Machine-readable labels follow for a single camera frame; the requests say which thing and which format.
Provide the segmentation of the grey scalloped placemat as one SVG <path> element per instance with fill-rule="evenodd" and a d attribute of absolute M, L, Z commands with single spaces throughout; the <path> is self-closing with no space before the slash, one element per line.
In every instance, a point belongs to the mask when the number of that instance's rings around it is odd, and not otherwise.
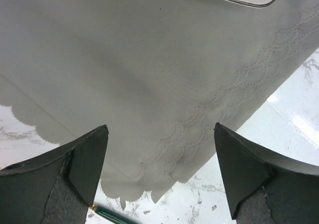
<path fill-rule="evenodd" d="M 109 129 L 105 195 L 157 202 L 319 45 L 319 0 L 0 0 L 0 139 L 24 155 Z"/>

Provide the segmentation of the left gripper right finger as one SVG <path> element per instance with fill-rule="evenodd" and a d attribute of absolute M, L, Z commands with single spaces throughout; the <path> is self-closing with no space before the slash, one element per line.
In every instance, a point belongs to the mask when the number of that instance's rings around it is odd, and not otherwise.
<path fill-rule="evenodd" d="M 231 218 L 238 224 L 317 224 L 319 168 L 217 123 L 214 140 Z"/>

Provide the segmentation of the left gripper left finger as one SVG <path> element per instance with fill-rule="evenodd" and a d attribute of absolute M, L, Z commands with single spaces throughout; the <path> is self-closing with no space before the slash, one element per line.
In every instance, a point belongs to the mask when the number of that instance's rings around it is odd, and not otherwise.
<path fill-rule="evenodd" d="M 109 131 L 82 137 L 0 171 L 2 224 L 83 224 L 93 205 Z"/>

